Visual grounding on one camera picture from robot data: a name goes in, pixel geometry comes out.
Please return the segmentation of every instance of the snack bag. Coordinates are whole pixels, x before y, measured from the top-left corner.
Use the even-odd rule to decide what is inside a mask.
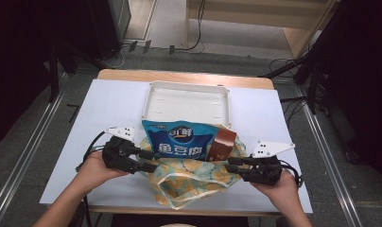
[[[144,174],[151,183],[156,201],[161,205],[178,210],[193,201],[222,192],[240,179],[238,174],[227,172],[224,166],[228,164],[227,161],[220,161],[247,155],[244,144],[234,132],[222,127],[185,121],[145,121],[143,124],[148,137],[141,142],[140,148],[155,152],[155,157],[158,156],[153,161],[158,165],[156,170]],[[228,136],[226,139],[221,137],[223,131]],[[153,138],[155,135],[159,135],[158,138],[162,140]],[[196,138],[200,138],[200,141],[193,141]],[[231,147],[228,154],[227,151],[221,153],[223,148],[229,148],[229,144]],[[161,151],[162,145],[165,145],[165,152]],[[212,148],[218,148],[217,152],[213,152],[214,155],[211,155]],[[212,161],[205,162],[204,157]]]
[[[187,121],[142,121],[155,159],[186,158],[205,161],[218,127]]]

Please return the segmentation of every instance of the yellow floral fabric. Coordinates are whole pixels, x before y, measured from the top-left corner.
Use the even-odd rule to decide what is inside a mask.
[[[140,148],[151,150],[147,138],[141,142]],[[236,137],[230,157],[246,155],[245,145]],[[237,174],[226,171],[224,165],[228,164],[227,161],[203,162],[193,159],[161,158],[152,163],[158,167],[153,173],[145,174],[154,190],[156,201],[176,210],[193,201],[222,192],[240,179]]]

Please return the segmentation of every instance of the black equipment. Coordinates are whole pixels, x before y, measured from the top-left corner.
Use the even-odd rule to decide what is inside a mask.
[[[295,168],[290,165],[282,165],[277,156],[269,158],[233,158],[228,159],[229,164],[226,165],[226,170],[229,173],[240,175],[244,182],[261,183],[266,185],[275,185],[279,180],[284,168],[291,169],[294,174],[295,184],[298,187],[303,185],[302,176],[298,175]]]

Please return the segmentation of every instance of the floor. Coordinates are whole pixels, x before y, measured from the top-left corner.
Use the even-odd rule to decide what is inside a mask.
[[[128,40],[140,42],[151,40],[150,46],[169,48],[175,45],[183,48],[186,1],[130,0],[130,7],[134,9],[132,15],[136,21],[130,23],[131,35]],[[150,27],[138,20],[149,21]],[[188,46],[197,41],[199,28],[197,20],[190,20]],[[132,35],[135,30],[147,30],[147,36]],[[192,52],[215,53],[234,56],[251,56],[266,59],[293,59],[288,43],[281,27],[242,25],[203,21],[201,23],[201,44]]]

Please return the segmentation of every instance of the human hand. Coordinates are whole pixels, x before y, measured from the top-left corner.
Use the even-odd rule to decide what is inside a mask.
[[[77,176],[70,182],[69,186],[75,188],[79,193],[85,196],[109,179],[126,176],[128,174],[129,173],[122,170],[107,168],[102,159],[102,152],[95,151],[88,156]]]
[[[273,205],[282,213],[290,226],[311,226],[301,206],[294,176],[282,171],[280,180],[275,185],[251,183],[256,189],[265,194]]]

